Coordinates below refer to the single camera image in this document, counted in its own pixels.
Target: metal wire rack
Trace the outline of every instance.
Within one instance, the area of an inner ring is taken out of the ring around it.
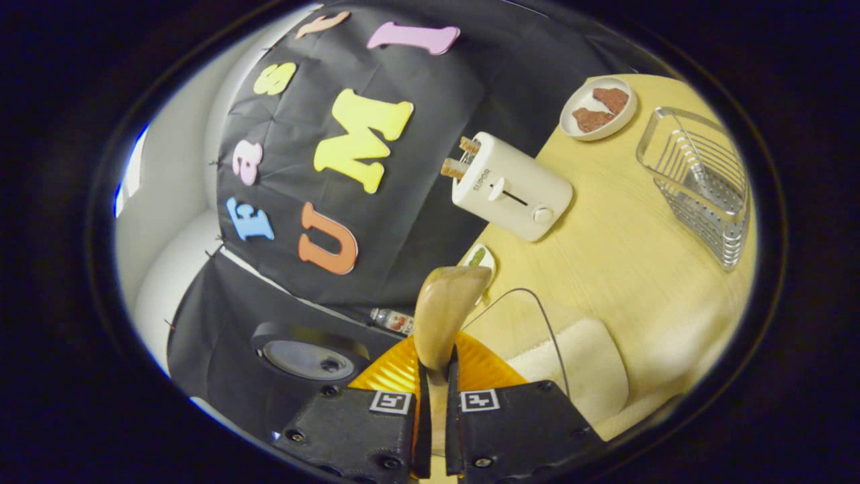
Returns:
[[[749,227],[750,187],[726,130],[701,115],[659,107],[636,147],[636,159],[654,176],[675,216],[724,270],[732,270]]]

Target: plate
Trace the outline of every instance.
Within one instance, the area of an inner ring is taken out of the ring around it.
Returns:
[[[583,133],[582,130],[580,130],[579,125],[576,124],[576,118],[574,118],[574,111],[576,109],[585,108],[591,111],[610,112],[602,102],[594,99],[592,96],[592,91],[596,88],[618,88],[626,92],[627,95],[630,96],[630,99],[627,100],[627,104],[625,104],[621,112],[615,116],[615,119],[609,121],[604,126],[595,129],[591,133]],[[634,93],[630,86],[623,80],[613,77],[594,79],[583,84],[582,87],[576,90],[576,92],[568,99],[568,102],[564,105],[564,109],[562,109],[559,123],[562,126],[562,131],[571,138],[582,141],[601,140],[607,136],[615,134],[619,129],[624,127],[624,125],[633,119],[633,114],[636,113],[636,104],[636,93]]]

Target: foam letter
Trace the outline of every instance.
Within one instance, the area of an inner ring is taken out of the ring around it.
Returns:
[[[320,16],[314,19],[311,23],[306,23],[303,26],[298,28],[298,32],[296,33],[296,38],[301,39],[306,34],[313,34],[314,32],[322,32],[323,30],[329,30],[335,25],[345,21],[349,17],[349,12],[341,12],[332,18],[326,18],[326,16]]]
[[[310,203],[305,203],[302,208],[302,226],[314,227],[337,239],[341,243],[341,253],[333,254],[326,251],[311,242],[307,234],[303,233],[298,238],[298,258],[340,275],[348,274],[355,267],[355,259],[359,256],[359,244],[348,228],[329,217],[320,215]]]
[[[233,227],[236,228],[239,239],[245,240],[248,237],[263,236],[266,239],[274,240],[274,233],[272,226],[268,223],[266,212],[257,210],[257,215],[252,216],[254,207],[247,203],[237,207],[236,197],[231,197],[227,201],[227,211],[230,212],[230,218],[233,219]]]
[[[263,72],[254,82],[254,93],[276,96],[284,92],[295,73],[296,65],[292,62],[281,65],[272,64],[263,69]]]
[[[251,144],[242,140],[233,150],[233,173],[242,178],[242,183],[248,186],[257,179],[257,165],[263,160],[263,147],[260,143]]]
[[[376,193],[384,168],[381,163],[364,164],[361,158],[383,158],[391,151],[370,130],[381,131],[388,141],[400,138],[415,106],[403,101],[397,104],[376,101],[346,89],[335,99],[331,115],[347,134],[320,141],[314,155],[314,168],[330,168],[364,185],[365,192]]]
[[[367,41],[367,48],[397,44],[400,46],[424,47],[432,55],[448,52],[460,35],[456,27],[424,28],[404,27],[394,22],[386,22],[377,28]]]

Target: toaster logo text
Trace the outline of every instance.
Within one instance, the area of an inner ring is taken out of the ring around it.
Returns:
[[[483,185],[483,181],[486,180],[487,177],[489,177],[489,170],[484,170],[484,172],[481,174],[481,177],[478,178],[478,181],[475,183],[475,186],[472,187],[472,189],[474,191],[478,191],[479,189],[481,189],[481,185]]]

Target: wooden table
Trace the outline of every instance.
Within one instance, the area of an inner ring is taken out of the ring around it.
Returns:
[[[604,438],[684,392],[715,361],[746,306],[757,251],[753,210],[743,256],[733,271],[723,271],[636,160],[636,145],[654,108],[687,109],[716,121],[705,102],[675,79],[616,77],[638,96],[638,112],[603,140],[574,140],[556,128],[536,160],[573,184],[571,208],[534,243],[487,226],[477,242],[495,255],[497,273],[467,319],[508,290],[528,288],[546,307],[556,333],[582,315],[602,320],[630,382],[627,407],[596,425]],[[470,334],[508,358],[548,333],[508,312]]]

